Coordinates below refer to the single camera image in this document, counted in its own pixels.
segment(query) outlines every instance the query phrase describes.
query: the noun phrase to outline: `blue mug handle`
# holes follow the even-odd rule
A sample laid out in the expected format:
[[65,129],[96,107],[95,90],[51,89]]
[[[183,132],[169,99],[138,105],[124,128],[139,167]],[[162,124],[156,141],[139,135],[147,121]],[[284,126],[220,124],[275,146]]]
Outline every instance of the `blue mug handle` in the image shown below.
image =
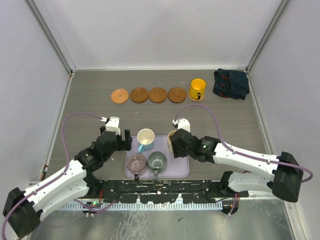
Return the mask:
[[145,151],[144,146],[141,144],[138,148],[138,153],[143,153]]

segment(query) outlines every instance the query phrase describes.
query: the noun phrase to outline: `yellow mug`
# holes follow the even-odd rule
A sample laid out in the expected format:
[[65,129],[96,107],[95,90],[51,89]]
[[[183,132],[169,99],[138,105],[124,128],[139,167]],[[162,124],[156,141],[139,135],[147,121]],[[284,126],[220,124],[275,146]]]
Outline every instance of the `yellow mug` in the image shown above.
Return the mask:
[[205,96],[207,83],[201,78],[195,78],[190,82],[189,95],[193,99],[201,99]]

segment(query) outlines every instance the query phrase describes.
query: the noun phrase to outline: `brown coaster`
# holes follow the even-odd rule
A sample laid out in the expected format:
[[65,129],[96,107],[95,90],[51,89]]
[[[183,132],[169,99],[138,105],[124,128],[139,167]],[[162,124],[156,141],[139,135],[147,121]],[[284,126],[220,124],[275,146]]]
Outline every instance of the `brown coaster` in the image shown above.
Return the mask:
[[200,99],[195,99],[195,98],[192,98],[192,97],[190,96],[189,92],[188,92],[188,97],[189,97],[192,101],[194,101],[194,102],[200,102],[202,99],[205,98],[205,95],[203,95]]
[[155,87],[149,92],[149,98],[154,103],[162,103],[167,98],[167,92],[162,87]]
[[185,90],[181,87],[173,87],[168,92],[168,98],[173,103],[182,103],[187,97]]
[[115,104],[123,104],[129,98],[129,93],[122,88],[114,90],[111,94],[111,100]]
[[143,103],[148,99],[148,91],[143,87],[137,87],[130,93],[130,98],[135,103]]

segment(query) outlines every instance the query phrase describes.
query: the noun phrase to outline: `gray wood table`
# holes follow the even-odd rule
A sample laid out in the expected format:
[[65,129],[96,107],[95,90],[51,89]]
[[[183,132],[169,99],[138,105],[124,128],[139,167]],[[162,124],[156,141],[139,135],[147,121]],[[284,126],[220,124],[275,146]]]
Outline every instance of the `gray wood table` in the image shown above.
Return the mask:
[[[216,115],[223,139],[236,147],[265,153],[251,95],[245,100],[234,100],[213,94],[213,70],[77,71],[70,86],[62,119],[73,112],[90,112],[106,118],[119,117],[122,133],[129,129],[132,136],[136,136],[143,128],[152,129],[156,135],[167,135],[174,130],[172,120],[177,112],[183,106],[194,103],[188,97],[182,103],[173,103],[169,99],[162,103],[154,103],[149,99],[144,103],[134,103],[129,98],[123,104],[115,104],[111,101],[111,93],[119,88],[130,93],[137,87],[148,91],[154,87],[162,87],[167,92],[173,87],[181,87],[188,92],[190,81],[194,78],[202,78],[207,83],[205,98],[199,103],[210,108]],[[198,138],[218,137],[215,122],[201,107],[186,108],[179,117],[189,120],[192,134]],[[65,125],[65,140],[71,158],[97,139],[102,125],[98,119],[85,115],[76,115],[68,120]],[[188,179],[220,179],[224,171],[237,170],[222,164],[200,163],[192,158],[189,163]],[[65,165],[66,154],[59,131],[47,176]],[[112,159],[94,175],[98,179],[126,179],[125,167],[126,152],[115,152]]]

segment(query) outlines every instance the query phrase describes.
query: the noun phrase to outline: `gray mug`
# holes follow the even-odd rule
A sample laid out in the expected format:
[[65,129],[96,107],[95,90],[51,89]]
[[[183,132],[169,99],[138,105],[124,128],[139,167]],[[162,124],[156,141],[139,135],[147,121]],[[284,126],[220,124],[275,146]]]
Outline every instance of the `gray mug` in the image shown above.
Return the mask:
[[150,154],[147,161],[148,168],[153,171],[153,180],[158,179],[158,173],[161,173],[167,168],[167,158],[160,151],[154,151]]

